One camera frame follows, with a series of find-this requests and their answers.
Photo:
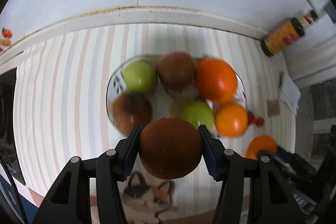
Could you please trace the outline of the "orange front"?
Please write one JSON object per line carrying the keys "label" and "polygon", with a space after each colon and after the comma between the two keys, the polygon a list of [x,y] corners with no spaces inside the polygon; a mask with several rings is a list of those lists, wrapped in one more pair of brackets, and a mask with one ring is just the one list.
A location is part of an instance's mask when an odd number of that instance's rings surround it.
{"label": "orange front", "polygon": [[269,135],[260,135],[255,137],[248,145],[245,157],[257,160],[260,157],[260,151],[266,152],[268,155],[276,155],[278,149],[277,142]]}

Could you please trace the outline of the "green apple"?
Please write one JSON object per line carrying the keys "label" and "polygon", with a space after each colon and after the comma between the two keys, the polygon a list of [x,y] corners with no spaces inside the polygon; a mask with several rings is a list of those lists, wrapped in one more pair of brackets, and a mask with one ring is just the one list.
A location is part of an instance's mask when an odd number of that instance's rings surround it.
{"label": "green apple", "polygon": [[158,85],[153,66],[143,60],[132,61],[123,69],[123,78],[130,92],[152,93]]}
{"label": "green apple", "polygon": [[209,131],[214,126],[214,114],[206,101],[194,100],[181,111],[180,118],[192,124],[195,128],[205,125]]}

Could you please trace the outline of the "brown round fruit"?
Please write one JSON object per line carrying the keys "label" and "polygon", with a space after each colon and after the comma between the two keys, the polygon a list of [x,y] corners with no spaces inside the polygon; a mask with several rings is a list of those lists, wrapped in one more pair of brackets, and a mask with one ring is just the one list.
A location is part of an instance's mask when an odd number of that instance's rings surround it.
{"label": "brown round fruit", "polygon": [[201,136],[192,124],[183,119],[153,121],[139,137],[139,157],[147,172],[156,178],[183,178],[201,161]]}

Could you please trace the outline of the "dark red apple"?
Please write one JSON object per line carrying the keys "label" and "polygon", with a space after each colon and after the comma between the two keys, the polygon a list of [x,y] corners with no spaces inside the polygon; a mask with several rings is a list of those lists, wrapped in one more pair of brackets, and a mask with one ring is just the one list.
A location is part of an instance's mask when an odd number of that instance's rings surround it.
{"label": "dark red apple", "polygon": [[145,127],[153,119],[150,101],[140,93],[124,92],[108,106],[108,112],[116,127],[129,135],[134,126]]}

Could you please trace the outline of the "cherry tomato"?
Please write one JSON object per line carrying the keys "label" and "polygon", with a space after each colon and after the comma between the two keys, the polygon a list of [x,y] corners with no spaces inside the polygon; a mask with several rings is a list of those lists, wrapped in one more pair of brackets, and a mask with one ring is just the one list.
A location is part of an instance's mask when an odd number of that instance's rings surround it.
{"label": "cherry tomato", "polygon": [[247,117],[248,117],[248,125],[254,124],[255,123],[255,115],[253,112],[249,111],[247,113]]}
{"label": "cherry tomato", "polygon": [[263,117],[257,117],[255,119],[255,126],[262,127],[265,124],[265,120]]}

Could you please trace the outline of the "large orange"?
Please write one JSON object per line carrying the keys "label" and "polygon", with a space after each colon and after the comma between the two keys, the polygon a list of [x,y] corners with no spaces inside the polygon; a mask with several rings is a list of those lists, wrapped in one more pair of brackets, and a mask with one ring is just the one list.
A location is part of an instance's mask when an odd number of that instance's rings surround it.
{"label": "large orange", "polygon": [[194,83],[203,98],[219,104],[232,101],[238,86],[232,67],[221,59],[210,57],[198,64]]}

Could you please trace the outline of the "red yellow apple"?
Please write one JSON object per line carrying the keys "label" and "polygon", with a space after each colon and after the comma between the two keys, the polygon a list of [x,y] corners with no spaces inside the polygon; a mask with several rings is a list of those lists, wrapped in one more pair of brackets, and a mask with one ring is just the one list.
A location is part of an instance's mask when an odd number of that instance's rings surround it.
{"label": "red yellow apple", "polygon": [[193,81],[196,66],[189,53],[175,51],[164,55],[155,70],[165,88],[181,91]]}

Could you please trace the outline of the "small brown card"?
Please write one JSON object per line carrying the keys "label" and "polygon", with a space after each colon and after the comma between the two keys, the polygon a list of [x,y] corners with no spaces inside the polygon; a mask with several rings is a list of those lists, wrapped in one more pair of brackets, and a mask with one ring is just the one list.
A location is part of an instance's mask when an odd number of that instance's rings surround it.
{"label": "small brown card", "polygon": [[278,99],[272,99],[266,101],[268,117],[276,116],[280,114],[280,104]]}

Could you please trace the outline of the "white floral oval plate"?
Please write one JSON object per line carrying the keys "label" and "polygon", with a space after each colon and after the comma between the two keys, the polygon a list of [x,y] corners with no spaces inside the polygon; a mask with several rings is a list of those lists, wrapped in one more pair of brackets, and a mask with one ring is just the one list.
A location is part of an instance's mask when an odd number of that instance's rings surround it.
{"label": "white floral oval plate", "polygon": [[[150,64],[152,67],[162,58],[162,55],[157,54],[139,54],[128,57],[117,67],[111,74],[105,96],[105,108],[109,122],[116,130],[121,131],[112,116],[112,103],[123,93],[127,92],[127,86],[124,81],[123,71],[131,63],[135,61],[143,61]],[[233,101],[247,108],[247,98],[244,83],[239,75],[237,78],[237,88],[233,97]],[[158,80],[157,88],[154,93],[149,94],[147,99],[150,101],[153,108],[153,120],[160,118],[178,117],[180,108],[179,103],[187,102],[188,100],[199,100],[201,97],[194,85],[191,83],[182,91],[165,89],[160,80]]]}

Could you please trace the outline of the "striped cat print table mat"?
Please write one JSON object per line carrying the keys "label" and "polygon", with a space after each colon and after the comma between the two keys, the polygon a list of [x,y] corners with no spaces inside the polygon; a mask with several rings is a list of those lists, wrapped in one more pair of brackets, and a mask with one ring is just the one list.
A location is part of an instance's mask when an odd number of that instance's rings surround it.
{"label": "striped cat print table mat", "polygon": [[122,24],[56,35],[17,67],[13,128],[34,223],[207,223],[231,182],[211,176],[202,131],[232,157],[256,140],[293,151],[283,55],[210,28]]}

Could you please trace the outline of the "black gas stove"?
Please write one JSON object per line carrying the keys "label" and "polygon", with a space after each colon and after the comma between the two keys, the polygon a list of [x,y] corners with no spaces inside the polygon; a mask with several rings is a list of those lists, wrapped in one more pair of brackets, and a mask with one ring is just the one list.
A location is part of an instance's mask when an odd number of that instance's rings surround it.
{"label": "black gas stove", "polygon": [[25,185],[25,179],[19,164],[14,140],[14,93],[17,79],[17,70],[11,69],[1,74],[0,79],[0,147],[1,156],[4,159],[11,175],[21,184]]}

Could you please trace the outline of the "dark soy sauce bottle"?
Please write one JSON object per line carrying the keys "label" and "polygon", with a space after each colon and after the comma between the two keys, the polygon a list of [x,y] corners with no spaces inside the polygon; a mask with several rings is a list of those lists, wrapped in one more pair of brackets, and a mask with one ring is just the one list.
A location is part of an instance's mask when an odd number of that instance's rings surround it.
{"label": "dark soy sauce bottle", "polygon": [[262,51],[271,57],[287,49],[304,37],[317,19],[318,15],[314,10],[287,19],[261,41]]}

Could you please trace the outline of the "colourful wall sticker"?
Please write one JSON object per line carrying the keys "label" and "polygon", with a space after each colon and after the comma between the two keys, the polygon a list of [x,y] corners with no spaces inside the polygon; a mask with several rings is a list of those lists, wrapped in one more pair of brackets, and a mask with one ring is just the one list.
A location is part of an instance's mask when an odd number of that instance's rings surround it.
{"label": "colourful wall sticker", "polygon": [[2,28],[1,30],[1,40],[0,40],[0,53],[5,51],[8,47],[12,45],[11,38],[13,33],[8,28]]}

